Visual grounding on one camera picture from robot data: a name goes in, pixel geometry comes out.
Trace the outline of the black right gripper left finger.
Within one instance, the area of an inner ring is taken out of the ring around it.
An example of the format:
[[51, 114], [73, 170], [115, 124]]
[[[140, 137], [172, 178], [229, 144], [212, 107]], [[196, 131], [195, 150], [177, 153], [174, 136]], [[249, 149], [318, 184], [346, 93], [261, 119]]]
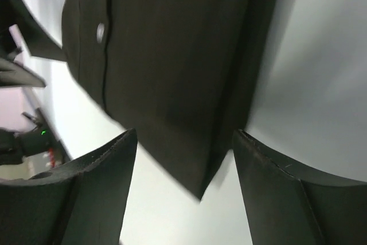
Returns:
[[1, 181], [1, 243], [118, 244], [137, 143], [129, 129], [28, 180]]

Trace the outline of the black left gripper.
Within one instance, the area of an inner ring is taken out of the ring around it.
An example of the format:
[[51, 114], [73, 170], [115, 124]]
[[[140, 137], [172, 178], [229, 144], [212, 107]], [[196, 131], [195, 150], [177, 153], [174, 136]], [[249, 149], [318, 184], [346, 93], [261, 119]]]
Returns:
[[32, 16], [23, 0], [1, 0], [1, 87], [46, 87], [41, 76], [17, 60], [23, 52], [20, 40], [33, 57], [65, 61], [61, 46]]

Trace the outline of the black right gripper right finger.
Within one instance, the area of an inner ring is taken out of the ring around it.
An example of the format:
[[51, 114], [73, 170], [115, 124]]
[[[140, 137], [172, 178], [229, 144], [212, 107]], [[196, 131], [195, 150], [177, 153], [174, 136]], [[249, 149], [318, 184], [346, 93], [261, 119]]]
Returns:
[[233, 135], [253, 244], [366, 243], [366, 183], [307, 166], [256, 140]]

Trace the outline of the black long sleeve shirt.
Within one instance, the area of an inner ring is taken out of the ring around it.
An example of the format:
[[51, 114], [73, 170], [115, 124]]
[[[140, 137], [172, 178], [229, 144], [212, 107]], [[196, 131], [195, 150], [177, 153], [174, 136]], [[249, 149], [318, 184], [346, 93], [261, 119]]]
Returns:
[[72, 76], [201, 199], [247, 124], [276, 0], [65, 0]]

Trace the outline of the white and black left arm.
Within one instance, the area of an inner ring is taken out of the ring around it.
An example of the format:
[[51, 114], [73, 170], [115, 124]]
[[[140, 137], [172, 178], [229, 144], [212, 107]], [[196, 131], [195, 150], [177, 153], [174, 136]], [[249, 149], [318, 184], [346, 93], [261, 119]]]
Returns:
[[[23, 0], [1, 0], [1, 87], [46, 86], [16, 61], [17, 25], [32, 56], [63, 61], [61, 48], [30, 14]], [[137, 135], [127, 130], [77, 159], [69, 159], [41, 108], [27, 132], [1, 130], [1, 164], [50, 153], [49, 170], [29, 179], [1, 180], [2, 244], [119, 244], [135, 163]]]

